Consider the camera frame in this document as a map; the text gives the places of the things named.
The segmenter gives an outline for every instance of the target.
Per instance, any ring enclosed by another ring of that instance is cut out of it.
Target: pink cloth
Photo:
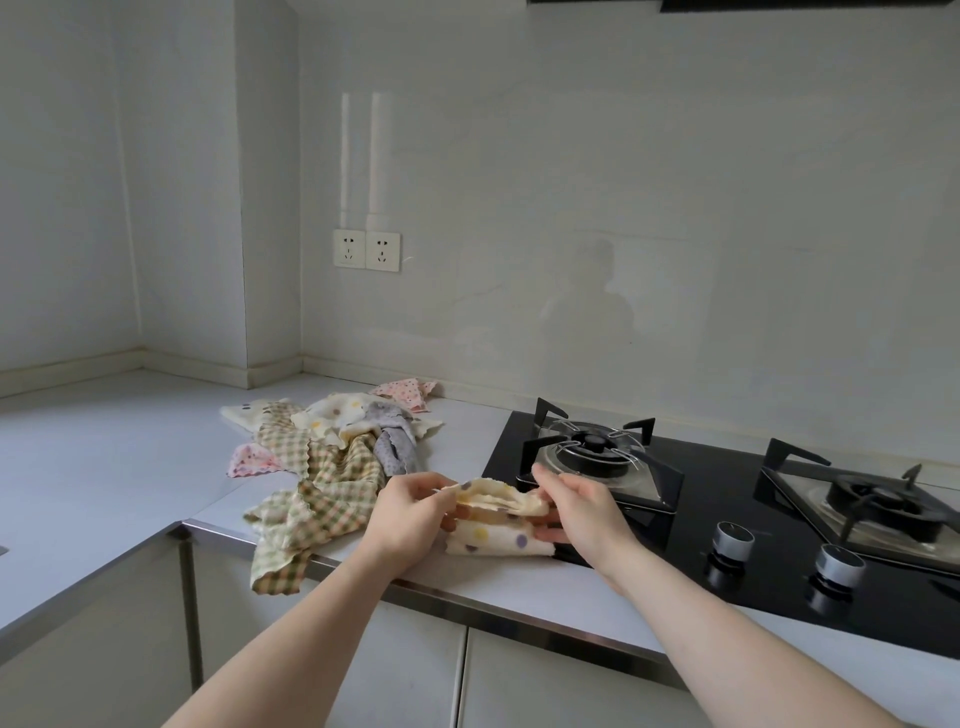
[[[372,389],[371,394],[399,402],[414,413],[429,412],[430,409],[426,406],[426,396],[436,386],[436,381],[417,381],[411,377],[398,381],[388,381],[386,384],[381,384],[376,389]]]
[[[229,477],[247,477],[248,475],[262,475],[282,471],[283,466],[276,456],[268,449],[257,443],[241,445],[233,451],[230,465],[227,468]]]

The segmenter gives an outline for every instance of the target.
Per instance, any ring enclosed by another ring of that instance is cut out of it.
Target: burner cap
[[[602,425],[575,423],[580,429],[570,435],[575,445],[557,447],[557,458],[577,473],[587,477],[615,478],[626,474],[630,459],[614,452],[619,445],[614,431]]]
[[[937,540],[946,519],[925,505],[917,490],[890,478],[838,475],[827,503],[841,516],[896,528],[922,544]]]

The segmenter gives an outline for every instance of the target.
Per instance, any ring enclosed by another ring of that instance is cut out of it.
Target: hand
[[[357,551],[394,579],[430,550],[442,527],[456,527],[455,481],[439,473],[395,475],[380,491]]]
[[[587,562],[616,591],[614,573],[620,555],[639,545],[610,489],[595,480],[570,473],[551,473],[543,465],[533,469],[543,493],[557,505],[563,528],[537,529],[541,541],[573,544]]]

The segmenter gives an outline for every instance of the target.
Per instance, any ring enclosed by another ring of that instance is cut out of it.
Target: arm
[[[373,608],[387,585],[429,550],[456,491],[436,473],[395,477],[367,533],[313,592],[221,667],[165,728],[324,725]]]
[[[543,467],[534,477],[563,529],[538,538],[572,543],[647,620],[670,662],[717,726],[902,726],[873,700],[699,587],[644,548],[610,491]]]

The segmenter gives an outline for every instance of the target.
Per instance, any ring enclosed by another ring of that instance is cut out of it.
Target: black glass cooktop
[[[510,416],[484,476],[516,483],[533,418]],[[868,558],[852,595],[823,592],[811,577],[824,540],[776,493],[762,455],[657,436],[647,451],[685,475],[677,513],[621,508],[642,542],[697,583],[732,604],[960,659],[960,578]],[[804,475],[809,465],[788,461],[780,471]],[[756,538],[742,570],[709,558],[724,521]],[[583,563],[572,549],[557,558]]]

